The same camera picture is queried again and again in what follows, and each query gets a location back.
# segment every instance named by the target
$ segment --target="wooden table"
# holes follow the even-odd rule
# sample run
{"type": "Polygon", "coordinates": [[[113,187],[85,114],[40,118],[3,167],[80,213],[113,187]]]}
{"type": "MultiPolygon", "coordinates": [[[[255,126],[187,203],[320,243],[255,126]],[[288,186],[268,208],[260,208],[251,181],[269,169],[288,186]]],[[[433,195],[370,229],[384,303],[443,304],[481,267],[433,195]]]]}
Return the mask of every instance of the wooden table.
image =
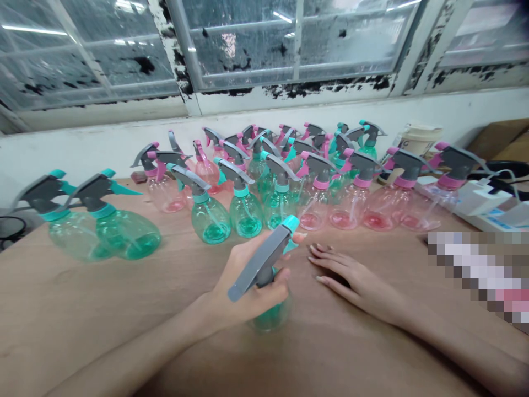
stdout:
{"type": "MultiPolygon", "coordinates": [[[[144,190],[145,185],[129,187],[144,190]]],[[[230,197],[217,196],[225,205],[230,197]]],[[[82,264],[63,255],[40,227],[0,255],[0,388],[40,396],[106,351],[156,326],[210,290],[231,247],[206,245],[189,212],[161,214],[146,196],[109,196],[117,208],[155,222],[161,248],[135,262],[82,264]]],[[[447,219],[444,231],[474,230],[447,219]]],[[[429,265],[415,233],[326,228],[306,243],[332,244],[398,290],[504,351],[526,360],[528,337],[454,287],[429,265]]],[[[469,396],[479,390],[403,332],[348,304],[314,277],[303,247],[292,252],[294,306],[279,331],[248,326],[192,347],[148,383],[145,396],[469,396]]]]}

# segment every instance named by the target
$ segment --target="left hand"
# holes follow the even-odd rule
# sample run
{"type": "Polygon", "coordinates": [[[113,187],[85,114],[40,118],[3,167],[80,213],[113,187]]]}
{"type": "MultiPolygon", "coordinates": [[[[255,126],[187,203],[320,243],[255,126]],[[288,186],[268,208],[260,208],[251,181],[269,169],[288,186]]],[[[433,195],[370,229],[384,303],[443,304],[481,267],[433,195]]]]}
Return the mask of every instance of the left hand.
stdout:
{"type": "MultiPolygon", "coordinates": [[[[228,298],[228,290],[237,280],[257,248],[265,242],[271,233],[270,231],[264,232],[243,244],[234,246],[215,288],[202,295],[193,304],[198,306],[201,315],[208,318],[207,323],[211,333],[249,321],[287,298],[287,280],[290,277],[290,269],[288,268],[279,270],[274,281],[266,287],[257,288],[257,286],[253,286],[250,288],[239,301],[234,303],[228,298]]],[[[294,233],[292,240],[300,244],[305,237],[306,234],[294,233]]]]}

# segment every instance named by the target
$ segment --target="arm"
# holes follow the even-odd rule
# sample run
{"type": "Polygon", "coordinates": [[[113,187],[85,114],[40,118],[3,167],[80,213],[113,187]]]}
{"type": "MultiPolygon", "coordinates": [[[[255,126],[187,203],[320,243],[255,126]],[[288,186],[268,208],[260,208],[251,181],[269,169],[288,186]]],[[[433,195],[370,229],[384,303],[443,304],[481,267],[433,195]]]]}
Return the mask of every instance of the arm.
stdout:
{"type": "Polygon", "coordinates": [[[316,279],[365,312],[429,343],[491,393],[521,396],[529,390],[529,365],[449,323],[427,307],[411,302],[364,265],[332,247],[309,246],[309,261],[329,269],[350,285],[330,277],[316,279]]]}
{"type": "MultiPolygon", "coordinates": [[[[46,396],[129,396],[185,349],[284,301],[288,296],[288,269],[281,269],[273,283],[261,289],[254,287],[236,303],[228,298],[228,289],[270,233],[233,247],[224,272],[211,292],[161,325],[105,353],[46,396]]],[[[293,239],[299,243],[304,235],[295,233],[293,239]]]]}

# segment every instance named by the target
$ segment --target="hand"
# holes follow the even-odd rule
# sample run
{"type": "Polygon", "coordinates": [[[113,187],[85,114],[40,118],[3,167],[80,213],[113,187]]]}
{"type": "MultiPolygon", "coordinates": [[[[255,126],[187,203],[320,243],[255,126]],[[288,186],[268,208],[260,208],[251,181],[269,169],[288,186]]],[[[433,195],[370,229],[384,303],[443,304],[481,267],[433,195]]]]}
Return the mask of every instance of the hand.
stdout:
{"type": "Polygon", "coordinates": [[[403,321],[413,312],[408,299],[375,276],[367,267],[350,256],[340,254],[333,247],[320,244],[309,246],[309,261],[329,269],[347,280],[351,288],[325,276],[316,279],[338,295],[363,311],[387,323],[402,326],[403,321]]]}
{"type": "MultiPolygon", "coordinates": [[[[208,318],[211,334],[251,320],[287,298],[287,280],[290,277],[290,269],[288,268],[279,270],[274,281],[266,287],[257,288],[257,286],[253,286],[237,302],[234,303],[228,298],[228,290],[237,280],[257,248],[265,242],[271,233],[264,232],[243,244],[234,246],[215,288],[193,303],[199,307],[198,310],[201,311],[201,314],[208,318]]],[[[305,237],[306,234],[294,233],[292,240],[299,244],[305,237]]]]}

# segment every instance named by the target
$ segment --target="white wall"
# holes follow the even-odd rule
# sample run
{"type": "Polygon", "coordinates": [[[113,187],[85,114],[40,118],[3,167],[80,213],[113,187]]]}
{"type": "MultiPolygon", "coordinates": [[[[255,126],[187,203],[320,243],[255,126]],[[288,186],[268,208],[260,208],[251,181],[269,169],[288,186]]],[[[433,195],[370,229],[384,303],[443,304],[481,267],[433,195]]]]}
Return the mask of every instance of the white wall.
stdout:
{"type": "Polygon", "coordinates": [[[129,166],[136,154],[147,143],[158,141],[160,149],[170,150],[167,139],[170,128],[174,129],[182,149],[194,154],[193,139],[199,138],[205,143],[202,126],[209,126],[228,136],[252,123],[272,131],[278,131],[280,123],[304,131],[303,123],[310,121],[327,132],[334,132],[336,123],[340,121],[354,126],[360,119],[367,119],[388,133],[387,137],[379,138],[377,144],[377,150],[382,154],[399,130],[411,120],[443,126],[444,140],[464,147],[490,122],[528,116],[529,88],[517,88],[2,136],[0,208],[8,207],[19,190],[55,168],[66,171],[68,175],[65,179],[73,185],[105,168],[115,170],[118,178],[127,177],[133,171],[129,166]]]}

